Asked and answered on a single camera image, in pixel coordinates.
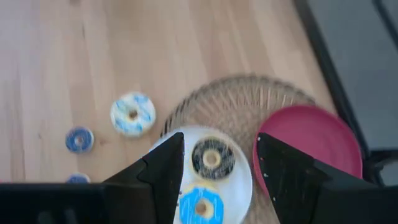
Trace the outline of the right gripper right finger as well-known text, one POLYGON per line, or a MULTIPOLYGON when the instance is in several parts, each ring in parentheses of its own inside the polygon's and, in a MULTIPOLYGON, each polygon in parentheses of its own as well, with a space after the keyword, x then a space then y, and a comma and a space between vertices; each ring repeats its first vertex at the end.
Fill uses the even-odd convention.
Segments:
POLYGON ((266 134, 259 133, 257 158, 281 223, 354 223, 353 193, 370 184, 266 134))

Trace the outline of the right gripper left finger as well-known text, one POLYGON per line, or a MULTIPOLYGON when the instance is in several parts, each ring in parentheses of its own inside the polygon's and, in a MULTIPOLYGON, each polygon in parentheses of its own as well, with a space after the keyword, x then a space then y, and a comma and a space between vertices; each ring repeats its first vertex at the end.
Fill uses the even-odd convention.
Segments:
POLYGON ((106 179, 110 223, 173 223, 183 175, 184 135, 177 132, 106 179))

